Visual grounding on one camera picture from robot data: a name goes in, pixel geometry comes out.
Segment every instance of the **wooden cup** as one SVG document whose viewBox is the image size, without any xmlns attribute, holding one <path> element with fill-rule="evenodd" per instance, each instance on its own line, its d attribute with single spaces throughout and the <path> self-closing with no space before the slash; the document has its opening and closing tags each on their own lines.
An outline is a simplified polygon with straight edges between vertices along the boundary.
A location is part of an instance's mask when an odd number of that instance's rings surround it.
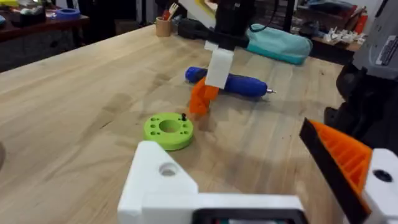
<svg viewBox="0 0 398 224">
<path fill-rule="evenodd" d="M 156 17 L 156 36 L 170 37 L 171 33 L 172 21 L 165 21 L 161 17 Z"/>
</svg>

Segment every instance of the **teal pouch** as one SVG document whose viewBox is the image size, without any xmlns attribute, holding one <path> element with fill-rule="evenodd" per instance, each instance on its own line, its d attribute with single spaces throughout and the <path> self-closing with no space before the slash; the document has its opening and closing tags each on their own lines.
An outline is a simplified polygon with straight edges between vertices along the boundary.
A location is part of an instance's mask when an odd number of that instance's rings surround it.
<svg viewBox="0 0 398 224">
<path fill-rule="evenodd" d="M 261 27 L 264 26 L 252 25 L 253 29 Z M 312 49 L 311 40 L 270 27 L 260 32 L 251 32 L 248 29 L 246 33 L 250 40 L 246 50 L 295 65 L 303 64 Z"/>
</svg>

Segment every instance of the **green ring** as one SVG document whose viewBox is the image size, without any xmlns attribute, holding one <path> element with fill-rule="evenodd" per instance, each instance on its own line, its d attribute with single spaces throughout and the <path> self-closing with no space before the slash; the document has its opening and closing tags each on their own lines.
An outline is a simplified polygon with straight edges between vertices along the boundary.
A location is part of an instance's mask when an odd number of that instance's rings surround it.
<svg viewBox="0 0 398 224">
<path fill-rule="evenodd" d="M 145 140 L 155 141 L 166 151 L 187 147 L 193 136 L 193 124 L 182 120 L 177 113 L 162 113 L 151 116 L 144 125 Z"/>
</svg>

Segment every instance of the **orange object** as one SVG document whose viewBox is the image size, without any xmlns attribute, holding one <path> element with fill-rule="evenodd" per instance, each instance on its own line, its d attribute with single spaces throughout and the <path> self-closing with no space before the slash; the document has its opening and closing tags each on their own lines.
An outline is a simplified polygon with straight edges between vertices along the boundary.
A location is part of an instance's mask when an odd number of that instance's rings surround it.
<svg viewBox="0 0 398 224">
<path fill-rule="evenodd" d="M 205 78 L 202 78 L 192 89 L 189 112 L 205 115 L 210 104 L 210 100 L 215 100 L 218 94 L 218 88 L 207 86 Z"/>
<path fill-rule="evenodd" d="M 362 13 L 358 19 L 358 22 L 356 23 L 354 30 L 357 34 L 363 33 L 367 20 L 368 20 L 368 14 L 366 12 Z"/>
<path fill-rule="evenodd" d="M 167 21 L 169 17 L 170 17 L 170 12 L 169 10 L 166 9 L 162 14 L 162 20 Z"/>
<path fill-rule="evenodd" d="M 368 175 L 372 149 L 327 125 L 312 120 L 309 122 L 316 129 L 319 140 L 340 168 L 357 198 L 369 210 L 361 193 Z"/>
</svg>

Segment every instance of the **black cable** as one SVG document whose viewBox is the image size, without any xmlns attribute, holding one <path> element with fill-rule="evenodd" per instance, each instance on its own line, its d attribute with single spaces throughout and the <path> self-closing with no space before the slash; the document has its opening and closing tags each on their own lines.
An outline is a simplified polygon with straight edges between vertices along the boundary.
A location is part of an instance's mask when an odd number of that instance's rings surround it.
<svg viewBox="0 0 398 224">
<path fill-rule="evenodd" d="M 261 27 L 259 29 L 253 29 L 253 27 L 252 27 L 253 24 L 251 24 L 250 27 L 249 27 L 250 31 L 251 32 L 260 32 L 260 31 L 265 30 L 269 26 L 269 24 L 271 24 L 272 20 L 274 20 L 276 11 L 278 10 L 278 6 L 279 6 L 279 0 L 275 0 L 275 2 L 274 2 L 274 12 L 272 13 L 271 19 L 269 20 L 269 22 L 268 22 L 268 24 L 266 26 Z"/>
</svg>

